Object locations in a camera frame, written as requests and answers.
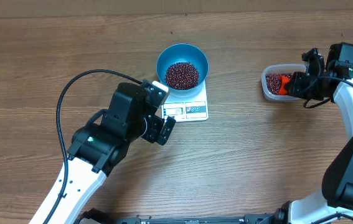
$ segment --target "red object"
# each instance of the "red object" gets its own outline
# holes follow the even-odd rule
[[[289,78],[283,76],[283,75],[279,75],[278,79],[281,80],[281,87],[280,90],[278,91],[277,95],[287,95],[288,92],[287,90],[284,89],[284,86],[289,83]]]
[[[280,75],[287,77],[289,79],[291,79],[293,77],[293,74],[291,74],[291,73],[280,73],[280,74],[269,73],[269,74],[266,74],[266,85],[268,87],[269,92],[274,95],[278,95],[278,92],[281,89],[281,80],[278,79],[278,77]]]

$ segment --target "white scale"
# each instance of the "white scale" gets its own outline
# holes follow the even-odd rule
[[[186,96],[169,94],[162,106],[162,118],[173,116],[176,122],[206,121],[208,119],[208,101],[205,82],[197,90]]]

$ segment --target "blue bowl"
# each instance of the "blue bowl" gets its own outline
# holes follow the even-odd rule
[[[157,60],[157,75],[161,83],[166,85],[166,70],[169,66],[177,62],[190,62],[198,69],[200,77],[197,86],[188,90],[175,90],[169,87],[171,94],[187,96],[195,91],[199,91],[204,86],[204,81],[207,78],[209,70],[208,60],[204,53],[190,44],[175,44],[165,49]]]

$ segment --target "red beans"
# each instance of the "red beans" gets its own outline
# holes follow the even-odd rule
[[[169,66],[165,74],[166,84],[175,90],[188,90],[199,83],[200,73],[190,62],[178,62]]]
[[[283,73],[283,74],[266,74],[266,85],[268,86],[269,92],[277,95],[281,88],[281,80],[278,79],[278,76],[282,75],[287,78],[292,78],[293,75],[291,73]]]

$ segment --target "clear plastic container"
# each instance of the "clear plastic container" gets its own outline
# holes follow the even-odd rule
[[[265,98],[268,101],[277,101],[277,102],[300,100],[300,98],[295,98],[292,96],[272,94],[269,91],[268,86],[266,84],[266,74],[269,74],[269,73],[282,74],[282,73],[294,73],[294,72],[305,72],[305,71],[306,71],[306,66],[301,64],[281,64],[281,65],[272,65],[267,67],[265,71],[263,71],[262,78],[261,78],[263,94]]]

